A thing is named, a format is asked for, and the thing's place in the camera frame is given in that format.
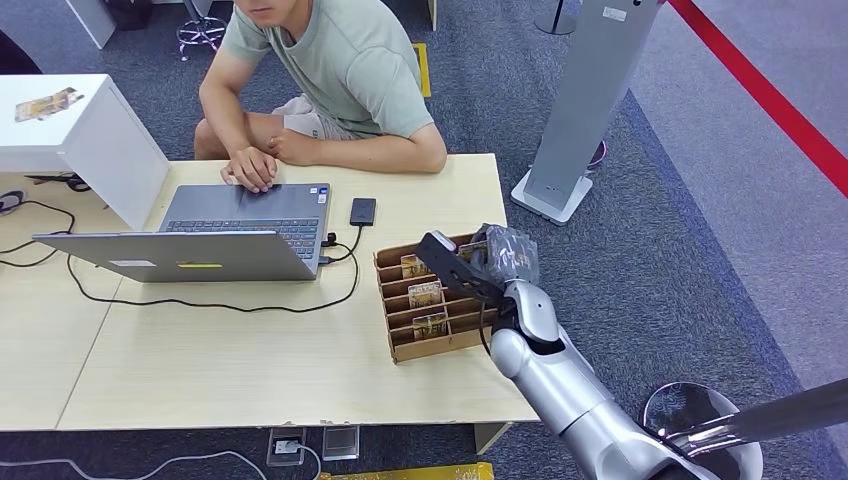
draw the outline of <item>table leg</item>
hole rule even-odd
[[[474,443],[477,447],[477,455],[483,455],[501,438],[501,435],[509,430],[512,422],[507,423],[475,423]]]

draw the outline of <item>charging cable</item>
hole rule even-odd
[[[11,206],[5,206],[5,204],[0,204],[0,213],[10,213],[10,212],[18,209],[22,205],[26,205],[26,204],[38,205],[40,207],[43,207],[43,208],[46,208],[46,209],[49,209],[49,210],[53,210],[54,212],[63,213],[63,214],[68,216],[68,218],[70,219],[68,227],[64,230],[59,230],[59,231],[53,232],[53,234],[72,233],[73,232],[74,225],[76,223],[76,217],[71,212],[69,212],[67,210],[63,210],[63,209],[58,208],[58,207],[53,207],[51,205],[47,205],[46,203],[41,203],[41,202],[36,201],[36,200],[23,200],[23,201],[19,201],[18,203],[14,204],[14,205],[11,205]],[[243,307],[237,307],[235,305],[227,305],[227,304],[223,304],[223,303],[193,303],[193,302],[187,302],[185,300],[180,300],[178,298],[163,298],[163,299],[159,299],[159,300],[150,300],[150,301],[146,301],[146,302],[135,302],[135,301],[130,301],[130,300],[121,300],[121,299],[117,299],[117,298],[95,297],[94,295],[92,295],[92,294],[88,293],[88,291],[86,291],[86,289],[82,285],[82,282],[80,282],[79,278],[77,277],[76,273],[74,272],[74,269],[71,267],[71,258],[73,257],[72,255],[68,254],[68,257],[65,261],[65,265],[68,268],[68,273],[71,275],[71,279],[74,281],[74,283],[77,286],[77,289],[80,291],[80,294],[82,294],[82,296],[84,296],[85,298],[87,298],[87,299],[89,299],[93,302],[130,305],[130,306],[135,306],[135,307],[147,307],[147,306],[151,306],[151,305],[161,305],[161,304],[164,304],[164,303],[175,303],[175,304],[178,304],[178,305],[184,305],[186,307],[223,308],[223,309],[233,310],[233,311],[241,312],[241,313],[256,313],[256,312],[266,312],[266,311],[283,311],[283,312],[290,312],[290,313],[307,313],[307,312],[314,312],[316,310],[322,310],[322,309],[325,309],[325,308],[329,308],[329,307],[332,307],[334,305],[338,305],[338,304],[346,301],[347,299],[349,299],[350,297],[353,296],[353,293],[356,291],[356,286],[359,283],[359,262],[356,259],[356,255],[354,255],[354,250],[356,250],[356,247],[359,245],[359,238],[360,238],[361,235],[362,235],[362,227],[360,226],[359,231],[356,234],[356,241],[353,244],[353,248],[348,247],[347,245],[345,245],[343,243],[337,242],[334,237],[333,237],[333,240],[330,241],[331,245],[329,245],[329,246],[333,246],[333,247],[341,247],[341,248],[345,249],[347,251],[347,253],[340,258],[329,259],[330,261],[328,261],[327,263],[335,263],[337,261],[341,261],[341,260],[344,260],[344,259],[347,259],[347,258],[350,258],[353,261],[354,274],[353,274],[353,282],[351,282],[350,290],[348,290],[347,294],[345,294],[341,298],[338,298],[336,300],[333,300],[333,301],[330,301],[330,302],[327,302],[327,303],[324,303],[324,304],[321,304],[321,305],[317,305],[317,306],[314,306],[314,307],[307,307],[307,308],[291,308],[291,307],[283,307],[283,306],[263,306],[263,307],[243,308]],[[21,250],[21,249],[24,249],[24,248],[29,247],[31,245],[34,245],[35,243],[37,243],[37,242],[35,242],[34,240],[30,240],[26,243],[23,243],[21,245],[18,245],[16,247],[13,247],[13,248],[10,248],[10,249],[7,249],[7,250],[0,250],[0,254],[14,253],[14,252],[17,252],[18,250]],[[34,262],[30,262],[30,263],[14,263],[14,262],[9,262],[9,261],[0,259],[0,265],[8,265],[10,267],[17,267],[17,268],[35,267],[35,266],[41,265],[42,263],[49,260],[54,254],[56,254],[56,252],[57,252],[57,250],[54,248],[49,254],[47,254],[43,258],[36,260]]]
[[[318,456],[318,453],[315,452],[315,450],[296,440],[289,440],[287,442],[283,442],[283,449],[279,453],[297,453],[298,450],[306,450],[315,457],[315,461],[318,462],[318,471],[315,473],[315,477],[313,477],[312,480],[318,480],[318,477],[321,476],[321,457]]]
[[[309,447],[301,446],[301,448],[308,449],[313,454],[315,454],[315,451],[312,450]],[[93,476],[85,473],[79,467],[79,465],[76,464],[76,462],[74,462],[73,460],[67,459],[67,458],[57,458],[57,459],[49,459],[49,460],[34,460],[34,461],[31,461],[31,462],[2,462],[2,461],[0,461],[0,467],[8,467],[8,468],[33,467],[33,466],[37,466],[37,465],[51,465],[51,464],[62,464],[62,463],[64,463],[64,464],[70,465],[71,468],[73,468],[74,471],[77,472],[79,474],[79,476],[84,478],[85,480],[147,480],[147,479],[153,477],[154,475],[156,475],[157,473],[159,473],[160,471],[162,471],[163,468],[167,467],[168,465],[170,465],[174,462],[181,462],[181,461],[184,461],[184,460],[208,460],[210,458],[223,457],[225,455],[231,455],[231,456],[238,458],[239,460],[243,461],[244,463],[250,465],[250,467],[253,468],[253,470],[255,470],[256,473],[259,475],[259,478],[261,478],[262,480],[268,480],[268,477],[266,477],[265,474],[262,473],[262,470],[260,470],[259,467],[257,467],[255,463],[248,460],[244,455],[237,453],[237,452],[234,452],[232,450],[213,453],[211,455],[191,455],[191,456],[185,456],[185,457],[174,457],[170,460],[165,461],[165,463],[163,463],[162,465],[159,465],[155,470],[148,473],[147,475],[144,475],[144,476],[141,476],[141,477],[136,477],[136,478],[93,477]],[[320,472],[321,472],[321,461],[320,460],[318,461],[318,472],[319,472],[319,475],[320,475]]]

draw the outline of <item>floor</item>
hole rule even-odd
[[[834,144],[848,150],[841,79],[848,41],[840,0],[815,8],[763,0],[730,10],[698,2]],[[452,152],[494,152],[508,192],[532,162],[550,110],[568,37],[532,26],[548,2],[440,2],[428,28],[423,0],[387,0],[415,42],[426,42],[428,106]],[[12,5],[0,28],[48,73],[112,75],[163,151],[191,158],[200,119],[196,88],[211,54],[180,62],[177,6],[156,8],[151,26],[117,34],[98,52],[73,21],[36,18],[61,0]],[[577,11],[576,1],[568,4]],[[226,17],[226,4],[213,13]],[[40,34],[61,32],[62,42]],[[172,79],[163,84],[161,78]],[[270,111],[298,93],[266,58],[243,95]],[[845,377],[848,340],[848,200],[806,159],[687,29],[661,9],[632,91],[613,117],[609,157],[596,187],[565,227],[505,199],[511,226],[539,243],[543,287],[578,348],[636,416],[650,392],[673,380],[718,388],[740,406]],[[325,470],[362,472],[477,461],[467,425],[363,429],[362,458]],[[263,463],[267,431],[19,432],[0,434],[0,459],[69,457],[100,476],[139,476],[173,455],[235,449]],[[320,445],[320,430],[310,433]],[[845,429],[767,442],[766,478],[848,479]],[[511,429],[483,460],[496,478],[580,478],[541,425]],[[311,478],[309,468],[266,469],[270,478]],[[248,478],[233,459],[176,465],[157,478]],[[0,478],[77,478],[63,467],[0,469]]]

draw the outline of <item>man's hand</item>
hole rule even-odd
[[[321,140],[284,128],[279,135],[268,140],[267,146],[275,157],[288,164],[309,166],[318,163],[320,142]]]
[[[256,147],[247,147],[236,152],[230,163],[221,169],[221,178],[228,185],[236,177],[245,188],[253,193],[267,192],[277,175],[277,161]]]

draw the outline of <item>cardboard sorting tray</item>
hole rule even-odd
[[[451,240],[457,247],[465,245],[470,243],[471,234],[451,237]],[[391,247],[374,254],[377,283],[386,316],[389,350],[395,363],[480,345],[478,327],[481,303],[478,300],[458,295],[443,287],[440,303],[410,308],[409,286],[437,280],[433,274],[403,278],[400,258],[414,254],[417,246],[418,244]],[[439,312],[445,312],[447,315],[447,334],[436,338],[416,339],[412,320]],[[486,341],[491,339],[492,324],[497,314],[494,307],[487,307],[483,312],[483,334]]]

